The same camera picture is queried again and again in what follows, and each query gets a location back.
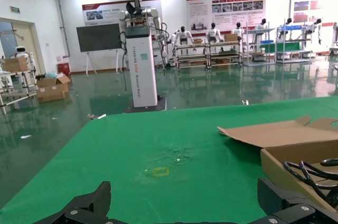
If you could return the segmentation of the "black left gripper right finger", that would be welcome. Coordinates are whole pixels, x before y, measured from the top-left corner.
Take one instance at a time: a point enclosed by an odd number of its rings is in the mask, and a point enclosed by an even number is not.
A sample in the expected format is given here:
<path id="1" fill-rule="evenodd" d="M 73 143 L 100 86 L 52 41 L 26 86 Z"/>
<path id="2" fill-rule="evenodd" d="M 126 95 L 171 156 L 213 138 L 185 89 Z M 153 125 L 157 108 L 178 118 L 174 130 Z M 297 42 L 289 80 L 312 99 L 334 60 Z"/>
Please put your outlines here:
<path id="1" fill-rule="evenodd" d="M 257 181 L 257 199 L 266 216 L 253 223 L 337 223 L 337 213 L 298 192 L 281 189 L 266 178 Z"/>

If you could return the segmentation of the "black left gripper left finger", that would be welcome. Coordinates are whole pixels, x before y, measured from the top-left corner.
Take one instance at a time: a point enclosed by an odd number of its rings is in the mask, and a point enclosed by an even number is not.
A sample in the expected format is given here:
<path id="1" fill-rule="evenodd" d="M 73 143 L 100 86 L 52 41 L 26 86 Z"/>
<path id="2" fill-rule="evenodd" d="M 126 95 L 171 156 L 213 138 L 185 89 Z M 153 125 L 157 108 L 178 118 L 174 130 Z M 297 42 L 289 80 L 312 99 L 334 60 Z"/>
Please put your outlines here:
<path id="1" fill-rule="evenodd" d="M 106 223 L 110 204 L 111 183 L 103 181 L 95 191 L 74 197 L 62 210 L 36 223 Z"/>

